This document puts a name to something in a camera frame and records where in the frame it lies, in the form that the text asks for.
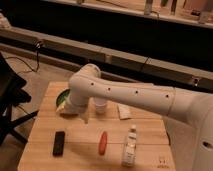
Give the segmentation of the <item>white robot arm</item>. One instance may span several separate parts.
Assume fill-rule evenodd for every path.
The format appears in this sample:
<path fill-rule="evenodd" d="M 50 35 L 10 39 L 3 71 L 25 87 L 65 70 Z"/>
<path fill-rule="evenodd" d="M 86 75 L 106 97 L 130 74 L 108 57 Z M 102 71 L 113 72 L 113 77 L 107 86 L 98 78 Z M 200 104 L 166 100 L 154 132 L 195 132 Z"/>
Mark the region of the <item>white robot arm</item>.
<path fill-rule="evenodd" d="M 60 114 L 79 115 L 88 122 L 90 97 L 111 100 L 186 123 L 197 130 L 192 171 L 213 171 L 213 93 L 124 83 L 101 78 L 94 64 L 83 66 L 68 82 L 68 97 L 57 107 Z"/>

